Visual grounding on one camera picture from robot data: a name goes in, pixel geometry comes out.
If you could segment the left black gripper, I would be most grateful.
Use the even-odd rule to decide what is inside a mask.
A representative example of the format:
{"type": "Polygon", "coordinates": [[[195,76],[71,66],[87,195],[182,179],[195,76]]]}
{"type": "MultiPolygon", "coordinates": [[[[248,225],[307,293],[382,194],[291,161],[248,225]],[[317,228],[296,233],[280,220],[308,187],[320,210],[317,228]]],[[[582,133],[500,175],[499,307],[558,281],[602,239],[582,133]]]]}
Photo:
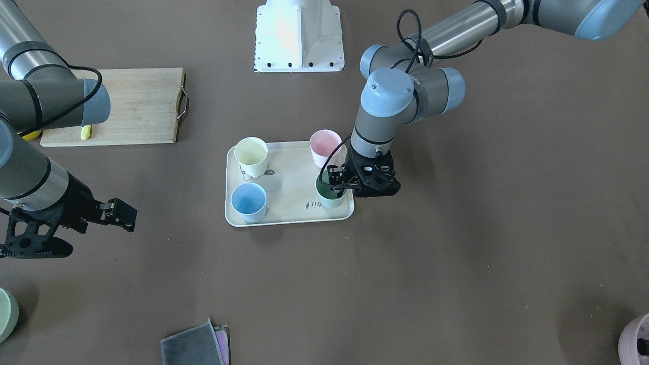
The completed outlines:
{"type": "Polygon", "coordinates": [[[367,158],[358,152],[348,152],[346,168],[327,168],[330,190],[334,199],[351,189],[355,197],[394,196],[401,189],[396,179],[391,152],[367,158]]]}

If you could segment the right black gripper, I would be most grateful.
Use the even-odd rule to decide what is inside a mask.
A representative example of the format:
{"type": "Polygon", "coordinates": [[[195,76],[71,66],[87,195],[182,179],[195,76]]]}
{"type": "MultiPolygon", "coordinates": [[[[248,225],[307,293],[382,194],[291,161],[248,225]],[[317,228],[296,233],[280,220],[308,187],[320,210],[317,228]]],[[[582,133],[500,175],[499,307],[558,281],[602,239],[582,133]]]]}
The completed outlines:
{"type": "Polygon", "coordinates": [[[12,208],[1,254],[3,258],[13,259],[65,258],[74,248],[55,236],[58,227],[84,234],[88,223],[94,223],[121,227],[132,233],[136,217],[136,208],[125,201],[114,198],[102,203],[94,199],[85,184],[69,175],[68,187],[54,205],[38,211],[12,208]]]}

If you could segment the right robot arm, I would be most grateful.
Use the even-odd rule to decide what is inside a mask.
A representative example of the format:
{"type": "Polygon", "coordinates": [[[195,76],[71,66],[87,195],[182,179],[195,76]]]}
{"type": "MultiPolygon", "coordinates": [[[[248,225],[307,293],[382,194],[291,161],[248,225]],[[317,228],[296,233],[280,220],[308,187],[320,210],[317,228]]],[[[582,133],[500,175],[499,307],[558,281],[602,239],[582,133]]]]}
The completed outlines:
{"type": "Polygon", "coordinates": [[[74,75],[74,65],[41,36],[14,1],[1,2],[1,195],[12,205],[2,257],[65,258],[74,248],[56,237],[58,227],[85,233],[89,223],[132,232],[137,211],[121,199],[106,203],[30,145],[26,134],[106,122],[111,98],[96,72],[74,75]]]}

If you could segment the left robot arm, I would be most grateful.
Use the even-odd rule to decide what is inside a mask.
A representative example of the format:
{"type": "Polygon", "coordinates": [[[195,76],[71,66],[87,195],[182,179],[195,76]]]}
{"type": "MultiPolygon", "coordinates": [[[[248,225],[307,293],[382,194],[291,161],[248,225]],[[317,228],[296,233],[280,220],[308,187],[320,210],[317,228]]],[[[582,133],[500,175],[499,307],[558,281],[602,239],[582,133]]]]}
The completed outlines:
{"type": "Polygon", "coordinates": [[[463,76],[453,68],[435,69],[435,61],[457,58],[475,50],[490,35],[521,24],[600,41],[615,34],[647,1],[475,1],[440,23],[399,43],[373,45],[364,51],[359,68],[366,78],[355,125],[347,136],[347,157],[341,166],[326,163],[318,183],[339,195],[394,196],[396,179],[392,141],[399,128],[459,106],[466,93],[463,76]]]}

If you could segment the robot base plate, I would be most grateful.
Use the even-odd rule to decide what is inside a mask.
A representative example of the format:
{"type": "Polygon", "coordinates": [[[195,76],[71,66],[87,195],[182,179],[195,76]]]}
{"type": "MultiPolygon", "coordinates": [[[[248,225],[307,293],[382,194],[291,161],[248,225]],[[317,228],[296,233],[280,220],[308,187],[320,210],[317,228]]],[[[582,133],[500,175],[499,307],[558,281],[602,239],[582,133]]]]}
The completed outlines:
{"type": "Polygon", "coordinates": [[[330,1],[267,1],[256,15],[255,72],[344,69],[341,12],[330,1]]]}

